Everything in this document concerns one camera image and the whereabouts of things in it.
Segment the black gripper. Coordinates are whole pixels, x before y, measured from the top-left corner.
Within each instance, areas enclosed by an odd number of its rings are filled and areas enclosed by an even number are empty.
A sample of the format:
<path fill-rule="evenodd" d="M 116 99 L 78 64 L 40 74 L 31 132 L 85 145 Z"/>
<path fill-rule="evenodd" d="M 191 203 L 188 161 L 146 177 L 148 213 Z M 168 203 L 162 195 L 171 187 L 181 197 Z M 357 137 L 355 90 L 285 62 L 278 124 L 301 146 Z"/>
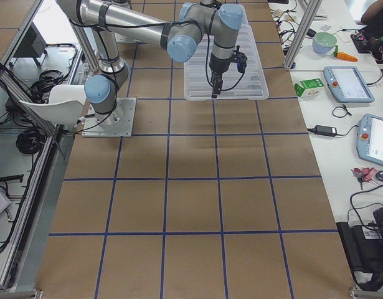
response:
<path fill-rule="evenodd" d="M 240 78 L 236 81 L 232 88 L 235 88 L 242 80 L 247 68 L 247 56 L 243 52 L 239 51 L 239 49 L 240 46 L 236 46 L 233 49 L 231 57 L 227 59 L 219 59 L 214 54 L 210 55 L 209 67 L 211 69 L 211 98 L 217 98 L 217 96 L 220 95 L 223 85 L 222 74 L 228 71 L 230 63 L 235 63 L 238 72 L 241 73 Z"/>

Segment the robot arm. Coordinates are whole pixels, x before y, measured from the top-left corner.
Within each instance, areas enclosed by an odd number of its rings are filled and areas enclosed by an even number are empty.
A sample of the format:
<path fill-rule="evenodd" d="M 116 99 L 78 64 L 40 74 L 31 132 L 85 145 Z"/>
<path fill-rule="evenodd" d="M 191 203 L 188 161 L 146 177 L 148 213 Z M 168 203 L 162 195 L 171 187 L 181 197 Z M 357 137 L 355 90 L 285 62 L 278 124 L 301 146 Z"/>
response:
<path fill-rule="evenodd" d="M 129 67 L 118 51 L 116 34 L 157 45 L 180 63 L 194 55 L 203 36 L 213 37 L 206 67 L 211 71 L 207 81 L 212 87 L 212 98 L 223 90 L 222 76 L 232 63 L 237 65 L 239 73 L 245 73 L 247 57 L 236 44 L 244 11 L 236 4 L 186 2 L 178 21 L 164 21 L 134 11 L 128 1 L 58 1 L 57 4 L 72 25 L 92 30 L 100 59 L 99 73 L 86 81 L 85 93 L 98 125 L 115 125 L 123 115 L 117 96 L 128 79 Z"/>

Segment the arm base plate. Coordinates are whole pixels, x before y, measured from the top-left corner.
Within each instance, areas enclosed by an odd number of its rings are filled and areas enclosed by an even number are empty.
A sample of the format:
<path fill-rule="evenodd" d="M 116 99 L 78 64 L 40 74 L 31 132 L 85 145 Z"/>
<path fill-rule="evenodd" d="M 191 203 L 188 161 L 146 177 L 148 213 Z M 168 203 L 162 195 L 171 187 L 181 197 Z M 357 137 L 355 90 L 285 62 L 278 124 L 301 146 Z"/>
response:
<path fill-rule="evenodd" d="M 84 130 L 81 132 L 86 138 L 131 137 L 136 110 L 136 98 L 117 98 L 117 105 L 112 114 L 105 120 L 105 116 L 95 113 L 89 104 L 88 115 Z"/>

